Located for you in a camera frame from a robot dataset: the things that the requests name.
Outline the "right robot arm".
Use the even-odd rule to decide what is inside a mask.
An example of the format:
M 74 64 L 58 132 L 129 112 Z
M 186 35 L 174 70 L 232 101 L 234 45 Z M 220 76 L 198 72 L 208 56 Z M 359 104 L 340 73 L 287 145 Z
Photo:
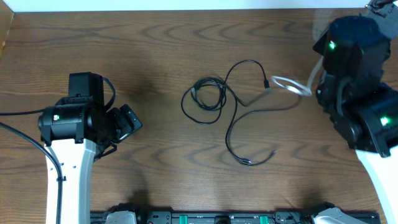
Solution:
M 356 151 L 385 218 L 397 223 L 397 91 L 381 81 L 391 41 L 374 19 L 335 19 L 313 46 L 323 56 L 316 98 Z

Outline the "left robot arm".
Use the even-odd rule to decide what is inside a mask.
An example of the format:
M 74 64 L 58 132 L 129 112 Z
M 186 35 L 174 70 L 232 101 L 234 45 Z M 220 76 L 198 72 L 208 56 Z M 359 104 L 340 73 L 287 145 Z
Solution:
M 64 97 L 38 122 L 47 162 L 46 223 L 89 223 L 94 162 L 142 128 L 128 105 L 114 108 L 89 97 Z

